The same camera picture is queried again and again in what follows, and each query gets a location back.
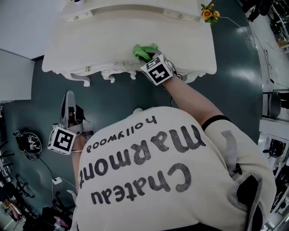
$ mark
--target power outlet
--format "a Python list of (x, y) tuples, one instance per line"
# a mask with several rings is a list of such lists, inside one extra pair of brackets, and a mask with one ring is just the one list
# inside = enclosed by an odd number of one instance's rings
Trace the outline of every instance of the power outlet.
[(62, 182), (62, 179), (60, 177), (57, 177), (55, 179), (52, 179), (52, 182), (57, 185), (57, 184), (60, 184)]

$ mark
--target green cloth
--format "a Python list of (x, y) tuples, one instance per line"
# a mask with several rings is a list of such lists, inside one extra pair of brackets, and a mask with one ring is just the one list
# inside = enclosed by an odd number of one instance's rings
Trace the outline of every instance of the green cloth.
[(139, 44), (136, 44), (132, 52), (135, 57), (142, 57), (145, 61), (150, 62), (152, 58), (149, 56), (147, 51), (156, 51), (157, 49), (158, 46), (155, 43), (152, 43), (150, 46), (140, 46)]

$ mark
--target white wall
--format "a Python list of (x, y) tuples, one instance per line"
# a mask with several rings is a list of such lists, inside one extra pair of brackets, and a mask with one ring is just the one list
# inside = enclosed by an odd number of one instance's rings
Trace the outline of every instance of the white wall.
[(0, 50), (0, 101), (31, 99), (34, 64)]
[(276, 137), (282, 138), (282, 142), (289, 143), (289, 123), (284, 123), (281, 121), (271, 121), (262, 119), (260, 120), (259, 131)]
[(44, 55), (65, 0), (0, 0), (0, 49), (33, 59)]

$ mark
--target white dresser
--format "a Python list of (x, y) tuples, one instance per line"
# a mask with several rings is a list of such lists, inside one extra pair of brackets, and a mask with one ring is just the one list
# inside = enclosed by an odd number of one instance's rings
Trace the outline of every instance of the white dresser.
[(42, 69), (90, 85), (88, 75), (128, 72), (140, 64), (136, 44), (158, 45), (187, 83), (217, 70), (210, 25), (201, 19), (196, 0), (86, 0), (68, 2), (51, 33)]

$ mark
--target artificial flower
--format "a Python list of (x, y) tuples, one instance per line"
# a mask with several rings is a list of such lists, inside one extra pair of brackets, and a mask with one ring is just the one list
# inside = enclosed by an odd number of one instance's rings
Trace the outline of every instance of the artificial flower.
[(212, 15), (213, 15), (212, 12), (210, 12), (208, 9), (205, 9), (205, 10), (203, 11), (203, 14), (202, 14), (202, 16), (203, 16), (204, 19), (208, 19), (208, 18), (210, 18)]
[(214, 11), (214, 18), (218, 20), (220, 17), (220, 13), (218, 11)]

